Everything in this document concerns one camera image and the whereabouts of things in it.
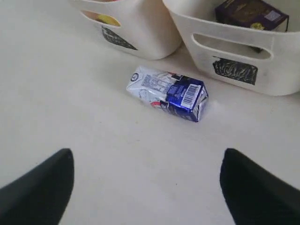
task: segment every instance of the barcode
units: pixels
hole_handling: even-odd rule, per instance
[[[200,88],[200,85],[190,84],[186,93],[184,94],[180,105],[189,109],[193,108],[193,105],[199,94]]]
[[[271,12],[269,12],[269,14],[267,14],[265,16],[265,18],[270,20],[270,21],[274,21],[274,20],[278,19],[280,16],[281,16],[281,14],[279,14],[275,11],[271,11]]]

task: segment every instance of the box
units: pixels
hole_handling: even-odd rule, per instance
[[[147,105],[198,122],[208,100],[202,81],[187,76],[138,67],[127,91]]]
[[[227,0],[216,9],[216,19],[256,30],[287,32],[289,16],[262,0]],[[252,47],[260,53],[261,48]]]

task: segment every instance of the black label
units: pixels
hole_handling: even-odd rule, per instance
[[[111,31],[107,27],[102,26],[102,34],[103,34],[104,38],[112,44],[119,45],[124,48],[130,48],[133,50],[137,50],[130,43],[128,43],[126,40],[121,38],[119,35],[117,35],[113,31]]]
[[[253,65],[223,58],[218,58],[212,65],[220,76],[255,85],[258,68]]]

